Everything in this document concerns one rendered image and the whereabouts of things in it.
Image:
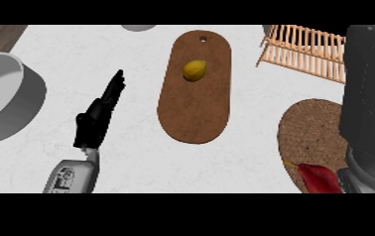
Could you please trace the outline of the brown wooden panel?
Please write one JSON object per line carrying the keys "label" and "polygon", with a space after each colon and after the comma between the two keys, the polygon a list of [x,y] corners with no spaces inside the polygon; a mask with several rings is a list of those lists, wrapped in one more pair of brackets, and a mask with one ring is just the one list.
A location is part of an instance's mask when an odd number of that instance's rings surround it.
{"label": "brown wooden panel", "polygon": [[8,53],[26,30],[26,25],[0,25],[0,52]]}

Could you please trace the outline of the yellow lemon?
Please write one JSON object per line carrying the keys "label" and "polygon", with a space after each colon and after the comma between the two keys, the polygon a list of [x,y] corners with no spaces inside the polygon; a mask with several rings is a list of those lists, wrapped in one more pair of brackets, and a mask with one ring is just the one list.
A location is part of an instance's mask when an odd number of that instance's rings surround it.
{"label": "yellow lemon", "polygon": [[205,74],[206,62],[203,60],[192,60],[183,66],[183,77],[187,81],[197,81]]}

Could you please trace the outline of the pale wooden tiered shelf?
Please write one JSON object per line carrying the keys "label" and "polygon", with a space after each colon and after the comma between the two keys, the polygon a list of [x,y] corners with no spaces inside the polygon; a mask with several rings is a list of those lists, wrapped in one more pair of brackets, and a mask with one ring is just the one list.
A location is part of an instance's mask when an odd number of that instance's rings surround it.
{"label": "pale wooden tiered shelf", "polygon": [[345,38],[298,25],[270,25],[257,63],[267,62],[345,83]]}

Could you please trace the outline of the grey round bowl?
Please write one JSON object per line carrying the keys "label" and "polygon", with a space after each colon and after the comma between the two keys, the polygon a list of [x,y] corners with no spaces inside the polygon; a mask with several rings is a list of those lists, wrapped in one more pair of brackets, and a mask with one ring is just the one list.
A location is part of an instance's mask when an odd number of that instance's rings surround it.
{"label": "grey round bowl", "polygon": [[121,25],[121,27],[130,32],[143,32],[152,29],[156,25]]}

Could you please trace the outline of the large grey pot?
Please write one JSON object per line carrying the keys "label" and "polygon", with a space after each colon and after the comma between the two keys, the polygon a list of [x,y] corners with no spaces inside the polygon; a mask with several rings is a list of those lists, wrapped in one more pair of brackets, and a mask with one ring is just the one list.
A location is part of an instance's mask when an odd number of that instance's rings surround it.
{"label": "large grey pot", "polygon": [[13,55],[0,52],[0,141],[11,137],[32,121],[45,94],[42,77]]}

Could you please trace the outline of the brown round woven placemat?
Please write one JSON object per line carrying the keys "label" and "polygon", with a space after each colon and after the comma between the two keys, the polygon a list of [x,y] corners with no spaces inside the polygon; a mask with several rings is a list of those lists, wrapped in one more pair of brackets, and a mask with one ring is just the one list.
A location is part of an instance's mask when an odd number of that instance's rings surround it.
{"label": "brown round woven placemat", "polygon": [[305,99],[285,111],[277,131],[280,161],[298,190],[307,188],[296,164],[319,165],[336,172],[347,167],[347,141],[339,136],[341,105],[324,99]]}

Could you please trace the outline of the brown oval wooden cutting board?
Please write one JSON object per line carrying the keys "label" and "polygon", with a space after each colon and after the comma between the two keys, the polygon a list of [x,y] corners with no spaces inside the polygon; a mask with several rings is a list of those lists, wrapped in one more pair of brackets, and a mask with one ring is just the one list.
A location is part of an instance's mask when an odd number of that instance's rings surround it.
{"label": "brown oval wooden cutting board", "polygon": [[[202,78],[190,82],[183,66],[206,62]],[[223,133],[230,116],[231,49],[214,32],[186,32],[174,41],[158,99],[158,121],[168,136],[205,144]]]}

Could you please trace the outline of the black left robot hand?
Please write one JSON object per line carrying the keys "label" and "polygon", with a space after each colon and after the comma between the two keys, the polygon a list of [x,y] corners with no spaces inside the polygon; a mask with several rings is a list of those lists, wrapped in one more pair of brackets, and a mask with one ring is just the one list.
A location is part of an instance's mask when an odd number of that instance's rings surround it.
{"label": "black left robot hand", "polygon": [[76,116],[75,148],[99,148],[107,130],[112,110],[124,88],[124,76],[119,69],[107,83],[101,97],[93,101],[87,111]]}

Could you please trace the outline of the red sweet potato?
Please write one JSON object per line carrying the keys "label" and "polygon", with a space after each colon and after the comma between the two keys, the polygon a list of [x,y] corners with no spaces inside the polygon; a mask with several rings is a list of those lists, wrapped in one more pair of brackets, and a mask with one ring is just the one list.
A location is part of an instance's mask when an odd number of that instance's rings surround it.
{"label": "red sweet potato", "polygon": [[341,193],[335,172],[323,166],[310,164],[295,164],[282,162],[285,165],[296,167],[304,186],[310,193]]}

